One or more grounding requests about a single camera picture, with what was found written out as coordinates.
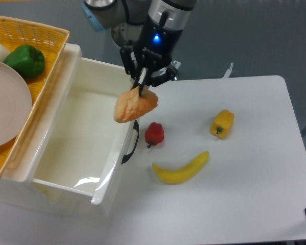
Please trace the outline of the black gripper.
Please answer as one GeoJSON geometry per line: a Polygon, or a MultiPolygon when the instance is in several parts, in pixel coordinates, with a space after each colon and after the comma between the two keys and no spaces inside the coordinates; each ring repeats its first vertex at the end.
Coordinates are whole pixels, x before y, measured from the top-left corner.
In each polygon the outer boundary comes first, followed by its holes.
{"type": "Polygon", "coordinates": [[[171,63],[171,53],[178,42],[182,30],[172,30],[160,26],[150,17],[146,19],[138,40],[132,45],[120,48],[120,56],[127,74],[140,74],[134,80],[130,97],[145,97],[145,87],[158,87],[173,80],[177,69],[171,63]],[[154,72],[166,67],[165,72],[153,76],[154,72]]]}

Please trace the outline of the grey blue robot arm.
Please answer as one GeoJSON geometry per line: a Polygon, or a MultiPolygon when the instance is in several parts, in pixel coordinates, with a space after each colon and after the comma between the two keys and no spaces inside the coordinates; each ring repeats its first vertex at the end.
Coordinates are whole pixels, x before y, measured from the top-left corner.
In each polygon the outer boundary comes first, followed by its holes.
{"type": "Polygon", "coordinates": [[[126,74],[139,94],[177,75],[172,52],[196,1],[83,1],[95,31],[110,29],[126,74]]]}

